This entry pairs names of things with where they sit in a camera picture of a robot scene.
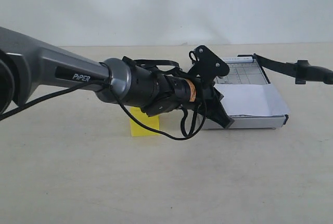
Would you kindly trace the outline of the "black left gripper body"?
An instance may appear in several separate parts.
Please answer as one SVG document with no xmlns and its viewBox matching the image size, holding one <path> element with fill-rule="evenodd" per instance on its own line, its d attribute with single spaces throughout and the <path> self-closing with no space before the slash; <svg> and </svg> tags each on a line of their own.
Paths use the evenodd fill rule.
<svg viewBox="0 0 333 224">
<path fill-rule="evenodd" d="M 208 99 L 218 98 L 221 101 L 223 95 L 213 87 L 213 83 L 210 84 L 207 88 L 203 88 L 201 80 L 197 78 L 193 81 L 193 83 L 196 89 L 196 100 L 195 106 L 193 107 L 193 116 L 197 118 L 197 116 L 200 115 L 202 119 L 208 119 Z"/>
</svg>

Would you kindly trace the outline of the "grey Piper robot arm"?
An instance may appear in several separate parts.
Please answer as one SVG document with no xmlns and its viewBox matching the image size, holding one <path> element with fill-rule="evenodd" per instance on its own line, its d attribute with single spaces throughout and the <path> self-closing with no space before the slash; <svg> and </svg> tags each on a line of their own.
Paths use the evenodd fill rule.
<svg viewBox="0 0 333 224">
<path fill-rule="evenodd" d="M 183 71 L 172 60 L 108 58 L 97 62 L 65 49 L 1 28 L 1 112 L 11 103 L 19 109 L 41 85 L 95 93 L 105 103 L 140 108 L 148 116 L 176 109 L 191 110 L 218 125 L 233 123 L 214 87 L 229 66 L 206 46 L 189 53 L 192 66 Z"/>
</svg>

